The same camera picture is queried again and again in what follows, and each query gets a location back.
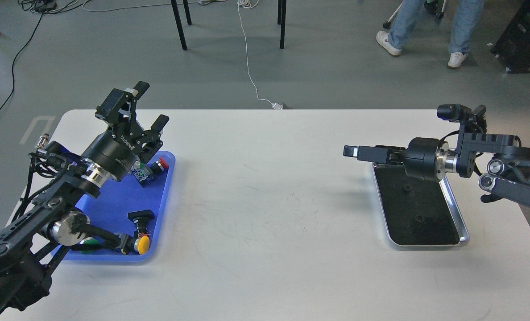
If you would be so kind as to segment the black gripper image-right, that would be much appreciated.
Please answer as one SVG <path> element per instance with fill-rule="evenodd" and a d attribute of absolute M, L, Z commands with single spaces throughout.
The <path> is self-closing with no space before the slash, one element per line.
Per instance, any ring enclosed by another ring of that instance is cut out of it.
<path fill-rule="evenodd" d="M 408 177 L 425 181 L 440 181 L 445 177 L 442 158 L 448 151 L 448 143 L 433 138 L 416 137 L 408 148 L 376 145 L 343 147 L 343 156 L 363 162 L 402 165 Z"/>

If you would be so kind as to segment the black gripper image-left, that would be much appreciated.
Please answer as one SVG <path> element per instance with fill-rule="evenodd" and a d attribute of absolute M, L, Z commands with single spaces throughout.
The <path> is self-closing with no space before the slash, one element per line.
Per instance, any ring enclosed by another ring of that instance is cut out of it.
<path fill-rule="evenodd" d="M 132 89 L 113 89 L 96 108 L 95 117 L 106 122 L 110 131 L 97 136 L 81 157 L 102 167 L 112 180 L 121 181 L 136 161 L 148 163 L 163 145 L 161 135 L 169 116 L 159 115 L 148 130 L 136 119 L 137 100 L 148 89 L 144 81 Z"/>

